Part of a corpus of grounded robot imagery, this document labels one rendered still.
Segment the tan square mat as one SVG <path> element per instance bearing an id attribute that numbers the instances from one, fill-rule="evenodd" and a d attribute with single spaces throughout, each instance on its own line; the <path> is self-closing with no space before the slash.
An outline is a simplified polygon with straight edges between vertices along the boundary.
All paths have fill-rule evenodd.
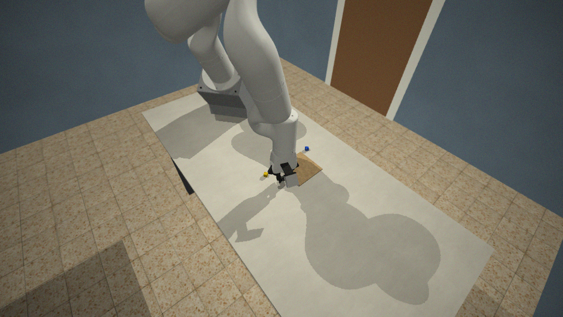
<path id="1" fill-rule="evenodd" d="M 299 166 L 295 168 L 293 172 L 297 173 L 299 186 L 323 169 L 302 152 L 297 154 L 297 163 Z"/>

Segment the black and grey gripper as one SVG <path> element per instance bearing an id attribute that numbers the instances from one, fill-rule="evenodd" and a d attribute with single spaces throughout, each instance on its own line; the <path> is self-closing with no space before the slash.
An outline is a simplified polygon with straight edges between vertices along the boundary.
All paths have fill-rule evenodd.
<path id="1" fill-rule="evenodd" d="M 292 168 L 292 170 L 294 170 L 295 168 L 297 168 L 299 166 L 299 164 L 297 163 L 297 153 L 295 150 L 295 153 L 289 157 L 280 157 L 278 155 L 276 155 L 273 150 L 271 151 L 271 155 L 270 155 L 270 168 L 268 170 L 268 174 L 273 174 L 276 176 L 277 181 L 279 181 L 279 183 L 281 183 L 282 181 L 282 177 L 280 176 L 280 173 L 283 172 L 283 169 L 281 167 L 280 164 L 286 163 L 288 162 L 290 167 Z"/>

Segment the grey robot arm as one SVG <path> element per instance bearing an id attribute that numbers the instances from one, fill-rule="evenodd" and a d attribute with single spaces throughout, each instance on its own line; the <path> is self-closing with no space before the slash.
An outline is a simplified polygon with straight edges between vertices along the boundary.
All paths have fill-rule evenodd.
<path id="1" fill-rule="evenodd" d="M 179 44 L 188 39 L 207 87 L 226 91 L 241 78 L 254 101 L 248 115 L 252 130 L 272 140 L 276 155 L 295 153 L 298 113 L 291 106 L 277 49 L 259 20 L 257 0 L 145 0 L 145 9 L 164 40 Z M 217 36 L 226 9 L 227 54 Z"/>

